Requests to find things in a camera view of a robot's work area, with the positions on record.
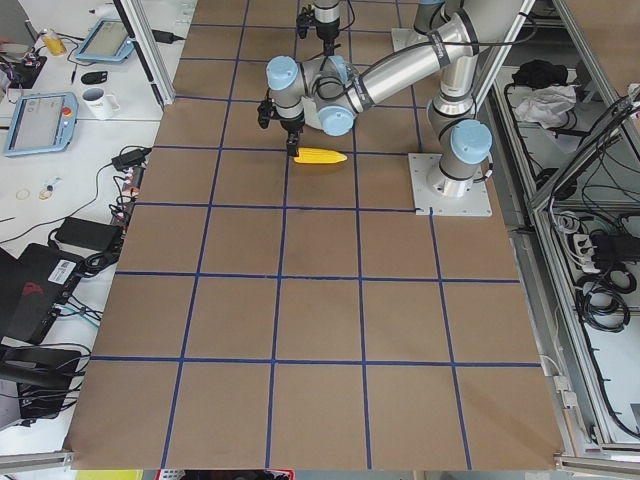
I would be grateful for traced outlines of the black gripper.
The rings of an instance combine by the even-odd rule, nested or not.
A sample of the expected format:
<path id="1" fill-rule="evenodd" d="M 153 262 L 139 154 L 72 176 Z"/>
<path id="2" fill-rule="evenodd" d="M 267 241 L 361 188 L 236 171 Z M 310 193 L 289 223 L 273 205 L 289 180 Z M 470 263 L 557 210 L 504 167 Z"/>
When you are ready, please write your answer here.
<path id="1" fill-rule="evenodd" d="M 300 136 L 305 126 L 305 117 L 303 115 L 298 115 L 293 118 L 280 117 L 279 122 L 281 127 L 287 132 L 287 155 L 298 156 Z"/>
<path id="2" fill-rule="evenodd" d="M 323 42 L 323 54 L 333 55 L 335 52 L 335 41 L 339 36 L 340 22 L 329 23 L 316 22 L 316 34 Z"/>

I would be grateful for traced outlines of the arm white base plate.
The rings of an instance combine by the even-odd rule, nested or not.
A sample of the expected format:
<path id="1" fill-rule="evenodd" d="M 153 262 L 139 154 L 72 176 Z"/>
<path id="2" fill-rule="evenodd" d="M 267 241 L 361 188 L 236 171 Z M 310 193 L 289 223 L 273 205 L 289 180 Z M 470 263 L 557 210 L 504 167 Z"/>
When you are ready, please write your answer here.
<path id="1" fill-rule="evenodd" d="M 414 210 L 417 215 L 491 217 L 484 181 L 453 180 L 440 169 L 441 154 L 408 155 Z"/>
<path id="2" fill-rule="evenodd" d="M 425 35 L 416 32 L 413 28 L 392 28 L 391 38 L 394 52 L 421 43 L 427 39 Z"/>

